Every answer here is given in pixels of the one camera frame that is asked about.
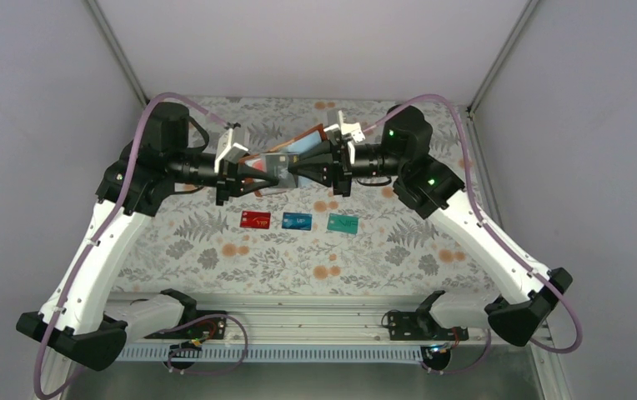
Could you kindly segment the brown leather card holder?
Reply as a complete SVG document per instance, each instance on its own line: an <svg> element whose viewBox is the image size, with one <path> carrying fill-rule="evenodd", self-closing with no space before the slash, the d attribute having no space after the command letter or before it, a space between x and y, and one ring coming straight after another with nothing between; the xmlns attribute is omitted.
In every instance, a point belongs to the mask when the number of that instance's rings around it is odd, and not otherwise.
<svg viewBox="0 0 637 400"><path fill-rule="evenodd" d="M308 131L299 134L297 137L293 137L287 142L281 143L275 147L270 148L268 151L261 153L294 153L296 157L300 153L306 152L313 146L321 143L326 138L327 137L324 132L324 126L322 124L318 124L314 127L311 127ZM261 153L249 154L241 159L241 163L246 163L247 165L253 166L254 168L265 171L260 158ZM257 198L260 198L271 196L274 194L285 193L290 190L293 189L276 189L272 187L264 189L260 192L256 192L253 195Z"/></svg>

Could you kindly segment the red VIP credit card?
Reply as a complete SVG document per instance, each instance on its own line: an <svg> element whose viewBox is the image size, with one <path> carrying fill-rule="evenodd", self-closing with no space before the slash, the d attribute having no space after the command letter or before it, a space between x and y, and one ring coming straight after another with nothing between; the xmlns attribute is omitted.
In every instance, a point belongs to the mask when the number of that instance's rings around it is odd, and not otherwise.
<svg viewBox="0 0 637 400"><path fill-rule="evenodd" d="M240 224L241 228L269 229L271 225L270 212L242 211Z"/></svg>

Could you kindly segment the teal credit card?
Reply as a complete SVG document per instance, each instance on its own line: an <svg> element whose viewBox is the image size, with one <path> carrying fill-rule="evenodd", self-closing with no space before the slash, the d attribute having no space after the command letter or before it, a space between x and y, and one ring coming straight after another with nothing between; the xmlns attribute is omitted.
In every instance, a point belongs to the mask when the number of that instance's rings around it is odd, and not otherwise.
<svg viewBox="0 0 637 400"><path fill-rule="evenodd" d="M327 229L332 232L356 235L359 230L359 218L331 213L327 222Z"/></svg>

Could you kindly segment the blue credit card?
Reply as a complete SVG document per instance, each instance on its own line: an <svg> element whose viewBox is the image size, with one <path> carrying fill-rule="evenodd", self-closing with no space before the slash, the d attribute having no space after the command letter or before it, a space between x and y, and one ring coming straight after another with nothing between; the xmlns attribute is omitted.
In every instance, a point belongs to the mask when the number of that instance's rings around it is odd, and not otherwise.
<svg viewBox="0 0 637 400"><path fill-rule="evenodd" d="M313 227L313 217L310 213L285 212L281 227L288 230L310 231Z"/></svg>

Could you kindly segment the black VIP credit card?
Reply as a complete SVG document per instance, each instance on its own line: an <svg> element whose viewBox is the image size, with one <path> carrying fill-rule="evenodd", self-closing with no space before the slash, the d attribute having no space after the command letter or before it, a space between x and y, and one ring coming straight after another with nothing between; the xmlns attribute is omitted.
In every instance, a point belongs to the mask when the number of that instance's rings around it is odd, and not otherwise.
<svg viewBox="0 0 637 400"><path fill-rule="evenodd" d="M267 174L278 180L276 189L294 189L298 187L298 179L288 168L295 159L294 153L266 152L260 154L261 162Z"/></svg>

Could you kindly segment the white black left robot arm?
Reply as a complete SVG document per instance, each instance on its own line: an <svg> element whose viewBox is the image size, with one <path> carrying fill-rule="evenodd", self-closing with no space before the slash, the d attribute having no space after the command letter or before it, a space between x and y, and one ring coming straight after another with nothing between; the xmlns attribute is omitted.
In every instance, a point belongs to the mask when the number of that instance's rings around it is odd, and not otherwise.
<svg viewBox="0 0 637 400"><path fill-rule="evenodd" d="M214 188L216 203L270 188L278 179L242 164L248 149L227 124L216 153L191 147L193 103L167 93L144 109L133 140L104 173L88 233L43 306L18 319L17 330L44 348L94 371L109 367L126 345L198 323L197 303L166 289L151 298L110 308L113 282L142 230L177 185Z"/></svg>

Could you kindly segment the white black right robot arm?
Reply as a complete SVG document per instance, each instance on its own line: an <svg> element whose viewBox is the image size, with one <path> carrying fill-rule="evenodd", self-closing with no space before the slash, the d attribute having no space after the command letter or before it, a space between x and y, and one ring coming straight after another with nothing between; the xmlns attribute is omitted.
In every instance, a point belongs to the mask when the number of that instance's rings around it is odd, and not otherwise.
<svg viewBox="0 0 637 400"><path fill-rule="evenodd" d="M432 126L407 104L389 109L380 143L364 143L358 124L336 112L327 137L298 156L289 171L347 197L359 178L391 178L408 209L453 238L486 271L497 297L430 294L413 313L420 331L434 337L450 328L489 329L511 345L534 343L534 335L573 282L563 268L533 259L474 199L471 179L462 180L429 153Z"/></svg>

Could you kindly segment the floral patterned table mat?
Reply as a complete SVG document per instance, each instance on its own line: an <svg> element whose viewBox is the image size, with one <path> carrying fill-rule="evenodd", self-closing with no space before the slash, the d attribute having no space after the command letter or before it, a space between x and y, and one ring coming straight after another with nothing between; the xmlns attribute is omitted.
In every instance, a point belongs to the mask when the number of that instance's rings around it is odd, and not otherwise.
<svg viewBox="0 0 637 400"><path fill-rule="evenodd" d="M242 211L271 213L269 229L240 227ZM310 231L282 229L310 213ZM331 213L359 218L356 235L327 229ZM388 186L356 184L349 197L314 184L234 198L183 185L128 254L113 290L153 293L426 295L492 292L488 274L453 238L406 208Z"/></svg>

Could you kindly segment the aluminium rail frame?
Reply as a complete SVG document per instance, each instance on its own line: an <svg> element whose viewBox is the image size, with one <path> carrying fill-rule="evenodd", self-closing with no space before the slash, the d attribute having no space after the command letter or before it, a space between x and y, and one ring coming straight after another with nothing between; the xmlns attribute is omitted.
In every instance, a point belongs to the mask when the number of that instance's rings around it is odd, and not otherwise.
<svg viewBox="0 0 637 400"><path fill-rule="evenodd" d="M98 300L68 295L58 305L54 294L40 308L45 322L53 312L60 313L55 327L71 328L76 334L97 329L103 318L124 321L131 343L165 328L189 320L197 310L225 311L228 325L224 338L213 340L232 344L312 344L344 345L401 343L391 341L381 325L390 310L416 312L421 323L434 322L442 328L475 330L478 341L488 329L484 307L494 296L486 293L437 291L419 296L264 296L199 295L187 296L167 290L132 301L117 293L112 299Z"/></svg>

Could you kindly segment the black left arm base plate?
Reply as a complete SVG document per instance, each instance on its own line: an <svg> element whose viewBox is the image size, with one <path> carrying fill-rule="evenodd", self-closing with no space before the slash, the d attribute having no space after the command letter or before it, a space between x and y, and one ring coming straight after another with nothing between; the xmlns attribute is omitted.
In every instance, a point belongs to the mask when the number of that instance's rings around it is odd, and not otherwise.
<svg viewBox="0 0 637 400"><path fill-rule="evenodd" d="M151 333L144 339L220 340L224 338L227 325L228 318L225 311L197 310L196 315L191 319L182 320L176 327Z"/></svg>

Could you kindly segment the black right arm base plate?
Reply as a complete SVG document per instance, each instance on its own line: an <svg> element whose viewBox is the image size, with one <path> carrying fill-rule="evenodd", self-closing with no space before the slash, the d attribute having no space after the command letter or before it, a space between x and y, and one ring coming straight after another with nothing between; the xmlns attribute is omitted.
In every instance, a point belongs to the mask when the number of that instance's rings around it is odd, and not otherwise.
<svg viewBox="0 0 637 400"><path fill-rule="evenodd" d="M444 328L436 322L421 323L416 312L390 310L386 312L381 325L388 330L391 341L467 341L466 328Z"/></svg>

